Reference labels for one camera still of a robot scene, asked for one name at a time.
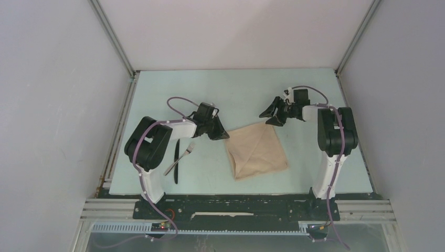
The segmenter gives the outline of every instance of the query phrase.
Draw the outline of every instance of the silver fork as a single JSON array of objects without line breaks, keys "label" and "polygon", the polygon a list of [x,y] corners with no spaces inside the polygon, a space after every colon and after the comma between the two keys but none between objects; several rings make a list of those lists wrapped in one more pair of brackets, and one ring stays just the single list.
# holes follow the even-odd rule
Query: silver fork
[{"label": "silver fork", "polygon": [[176,160],[172,165],[170,165],[170,166],[167,168],[167,170],[164,172],[164,176],[167,176],[167,174],[173,169],[173,167],[175,167],[175,165],[181,160],[181,158],[183,158],[183,157],[189,155],[189,154],[192,152],[193,147],[195,147],[195,143],[191,143],[191,144],[187,147],[187,149],[185,150],[185,152],[184,152],[181,156],[179,156],[178,160]]}]

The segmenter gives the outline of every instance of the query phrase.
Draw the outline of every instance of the knife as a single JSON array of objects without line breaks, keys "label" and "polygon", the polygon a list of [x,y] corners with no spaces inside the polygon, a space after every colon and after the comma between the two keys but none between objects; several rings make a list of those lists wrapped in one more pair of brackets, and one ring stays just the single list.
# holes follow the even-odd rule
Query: knife
[{"label": "knife", "polygon": [[[179,158],[179,139],[176,142],[176,149],[175,149],[175,161]],[[175,165],[175,171],[173,172],[173,178],[175,179],[175,184],[178,184],[178,163]]]}]

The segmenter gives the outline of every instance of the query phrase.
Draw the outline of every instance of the white table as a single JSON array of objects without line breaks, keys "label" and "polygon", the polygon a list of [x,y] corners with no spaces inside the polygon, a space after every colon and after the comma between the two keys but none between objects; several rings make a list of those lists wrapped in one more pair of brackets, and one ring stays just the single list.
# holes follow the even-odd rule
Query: white table
[{"label": "white table", "polygon": [[[111,183],[110,194],[140,194],[136,170],[124,154],[124,146],[144,116],[156,120],[179,119],[166,100],[172,96],[189,98],[196,103],[213,102],[220,109],[220,119],[227,131],[264,121],[258,115],[275,96],[287,87],[308,85],[325,93],[330,103],[344,106],[343,97],[332,69],[254,69],[254,70],[189,70],[141,72],[123,143]],[[309,91],[312,102],[323,102],[316,92]],[[196,107],[185,101],[171,104],[188,115]],[[180,153],[191,141],[193,152],[179,163],[179,183],[173,172],[162,177],[169,194],[286,194],[307,193],[320,165],[321,151],[317,145],[317,126],[310,122],[288,119],[283,127],[275,127],[286,152],[290,168],[283,172],[260,175],[235,182],[223,141],[211,141],[207,135],[181,139]],[[169,143],[164,160],[157,169],[163,171],[173,162],[175,141]],[[337,193],[372,192],[360,150],[356,148],[346,160],[338,178]]]}]

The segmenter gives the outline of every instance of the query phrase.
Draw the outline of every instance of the beige napkin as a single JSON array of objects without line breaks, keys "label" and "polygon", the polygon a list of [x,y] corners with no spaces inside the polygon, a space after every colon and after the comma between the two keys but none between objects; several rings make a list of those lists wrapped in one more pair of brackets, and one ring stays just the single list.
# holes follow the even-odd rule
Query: beige napkin
[{"label": "beige napkin", "polygon": [[228,133],[225,142],[235,181],[288,168],[272,125],[260,122]]}]

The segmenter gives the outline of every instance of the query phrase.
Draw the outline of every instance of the robotic arm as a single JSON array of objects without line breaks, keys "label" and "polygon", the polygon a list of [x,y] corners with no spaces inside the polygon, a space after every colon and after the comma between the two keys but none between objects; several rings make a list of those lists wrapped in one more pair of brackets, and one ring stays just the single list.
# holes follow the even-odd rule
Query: robotic arm
[{"label": "robotic arm", "polygon": [[[207,134],[211,140],[229,138],[218,117],[219,109],[212,104],[201,103],[197,111],[189,117],[179,120],[157,122],[153,118],[144,117],[137,125],[130,139],[127,141],[124,152],[133,162],[136,152],[136,168],[139,170],[140,182],[143,188],[142,196],[157,203],[164,195],[161,186],[160,169],[156,169],[164,158],[168,142],[180,138],[196,138]],[[137,144],[144,138],[139,148]]]},{"label": "robotic arm", "polygon": [[[284,99],[275,97],[272,104],[261,113],[260,117],[270,118],[266,124],[283,126],[287,118],[297,118],[301,121],[312,121],[318,125],[318,144],[323,151],[318,177],[312,187],[315,198],[327,199],[328,188],[331,188],[329,198],[335,196],[335,184],[340,169],[347,156],[358,145],[352,110],[348,107],[338,108],[340,122],[336,109],[327,104],[312,104],[307,89],[289,88],[284,91]],[[344,150],[342,152],[342,133],[344,134]]]}]

